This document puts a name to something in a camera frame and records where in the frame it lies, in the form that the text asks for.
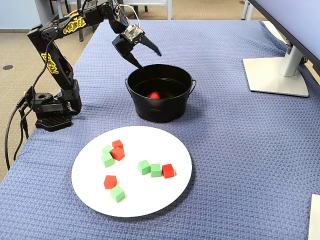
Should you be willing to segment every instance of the monitor stand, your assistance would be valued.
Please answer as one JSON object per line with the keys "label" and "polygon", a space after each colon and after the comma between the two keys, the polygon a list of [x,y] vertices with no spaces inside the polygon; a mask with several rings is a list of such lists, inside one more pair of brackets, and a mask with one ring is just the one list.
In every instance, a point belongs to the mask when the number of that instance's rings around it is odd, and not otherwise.
{"label": "monitor stand", "polygon": [[306,82],[298,70],[303,54],[289,47],[284,57],[244,58],[252,92],[309,97]]}

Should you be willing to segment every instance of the wire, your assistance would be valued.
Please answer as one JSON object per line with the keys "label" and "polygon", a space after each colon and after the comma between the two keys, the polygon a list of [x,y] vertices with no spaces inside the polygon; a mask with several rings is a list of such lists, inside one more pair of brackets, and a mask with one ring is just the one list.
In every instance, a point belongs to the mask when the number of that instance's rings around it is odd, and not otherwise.
{"label": "wire", "polygon": [[81,8],[70,12],[70,13],[67,15],[67,17],[71,16],[72,14],[74,14],[74,13],[76,13],[76,12],[78,12],[78,11],[81,11]]}
{"label": "wire", "polygon": [[134,12],[134,15],[135,15],[136,19],[138,20],[138,26],[139,26],[139,28],[140,28],[140,21],[139,21],[139,18],[138,18],[138,15],[137,15],[135,9],[134,9],[132,6],[126,5],[126,4],[119,4],[119,6],[120,6],[120,7],[129,7],[129,8],[132,9],[132,11]]}
{"label": "wire", "polygon": [[8,155],[8,136],[9,136],[9,130],[10,130],[10,125],[12,122],[12,119],[14,118],[17,110],[19,109],[18,106],[15,107],[13,112],[11,113],[8,125],[6,126],[6,131],[5,131],[5,138],[4,138],[4,155],[5,155],[5,163],[8,171],[10,170],[10,163],[9,163],[9,155]]}
{"label": "wire", "polygon": [[88,2],[88,0],[84,0],[84,2],[82,4],[82,8],[81,8],[82,15],[84,14],[85,5],[86,5],[87,2]]}
{"label": "wire", "polygon": [[127,20],[128,20],[128,22],[129,22],[129,25],[131,26],[131,23],[130,23],[130,20],[129,20],[129,18],[126,16],[125,17]]}
{"label": "wire", "polygon": [[39,80],[39,78],[41,77],[41,75],[45,72],[46,68],[47,68],[47,64],[48,64],[48,49],[49,49],[49,46],[50,44],[55,40],[56,38],[52,38],[49,43],[47,44],[46,48],[45,48],[45,63],[44,63],[44,67],[42,69],[42,71],[40,72],[40,74],[38,75],[38,77],[36,78],[36,80],[34,81],[33,85],[32,85],[32,105],[29,109],[29,111],[27,111],[27,113],[21,118],[21,121],[20,121],[20,132],[21,132],[21,138],[20,138],[20,142],[19,142],[19,145],[18,147],[16,148],[15,150],[15,153],[14,153],[14,156],[13,156],[13,160],[15,161],[16,160],[16,157],[17,157],[17,153],[21,147],[21,144],[22,144],[22,141],[24,140],[24,131],[23,131],[23,123],[24,123],[24,120],[26,119],[26,117],[29,115],[29,113],[33,110],[34,108],[34,105],[35,105],[35,101],[36,101],[36,91],[35,91],[35,86]]}
{"label": "wire", "polygon": [[75,16],[73,16],[73,17],[70,17],[69,21],[66,22],[66,24],[62,27],[62,30],[61,30],[61,31],[63,31],[63,30],[66,28],[66,26],[68,26],[68,24],[69,24],[73,19],[75,19],[75,18],[77,18],[77,17],[79,17],[79,16],[80,16],[80,15],[77,14],[77,15],[75,15]]}
{"label": "wire", "polygon": [[[19,108],[19,113],[20,113],[20,118],[23,118],[25,115],[25,109],[28,107],[28,103],[26,101],[24,101],[24,104]],[[23,121],[23,129],[24,129],[24,133],[25,133],[25,138],[28,140],[29,138],[29,134],[28,134],[28,123],[27,123],[27,119],[24,119]]]}

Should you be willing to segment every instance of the blue tablecloth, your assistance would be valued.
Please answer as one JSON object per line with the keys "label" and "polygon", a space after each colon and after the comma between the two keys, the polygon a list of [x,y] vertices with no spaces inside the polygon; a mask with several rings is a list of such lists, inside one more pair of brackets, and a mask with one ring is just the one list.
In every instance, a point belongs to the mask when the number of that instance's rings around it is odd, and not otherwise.
{"label": "blue tablecloth", "polygon": [[[137,116],[125,87],[135,67],[101,24],[74,67],[83,105],[73,126],[36,129],[0,185],[0,239],[307,239],[311,194],[320,194],[320,88],[307,68],[299,70],[310,98],[250,92],[242,59],[286,50],[261,21],[143,20],[141,28],[163,54],[137,45],[142,65],[176,65],[197,80],[185,115],[167,124]],[[192,176],[163,210],[110,217],[78,199],[71,169],[93,138],[132,125],[178,137]]]}

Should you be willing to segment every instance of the wall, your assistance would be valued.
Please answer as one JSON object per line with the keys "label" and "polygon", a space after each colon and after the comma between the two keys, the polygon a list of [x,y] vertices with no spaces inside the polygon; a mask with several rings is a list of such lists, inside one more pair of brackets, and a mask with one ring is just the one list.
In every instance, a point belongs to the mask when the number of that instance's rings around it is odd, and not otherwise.
{"label": "wall", "polygon": [[[56,16],[56,2],[52,1],[52,5]],[[48,0],[0,0],[0,29],[28,30],[40,23],[47,24],[55,16]]]}

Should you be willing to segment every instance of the red cube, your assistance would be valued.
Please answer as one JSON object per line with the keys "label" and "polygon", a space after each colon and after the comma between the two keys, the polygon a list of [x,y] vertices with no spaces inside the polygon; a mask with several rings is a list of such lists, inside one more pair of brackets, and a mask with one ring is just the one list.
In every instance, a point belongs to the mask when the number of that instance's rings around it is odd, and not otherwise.
{"label": "red cube", "polygon": [[121,149],[124,149],[124,145],[122,144],[122,142],[120,140],[112,142],[112,147],[114,147],[114,148],[119,147]]}
{"label": "red cube", "polygon": [[175,170],[172,167],[171,163],[167,165],[162,165],[162,173],[165,179],[175,176]]}
{"label": "red cube", "polygon": [[120,161],[125,156],[125,151],[122,148],[117,146],[111,151],[111,156],[115,160]]}
{"label": "red cube", "polygon": [[157,91],[150,93],[148,97],[151,99],[160,99],[159,93]]}
{"label": "red cube", "polygon": [[113,189],[117,185],[117,177],[107,175],[103,184],[105,189]]}

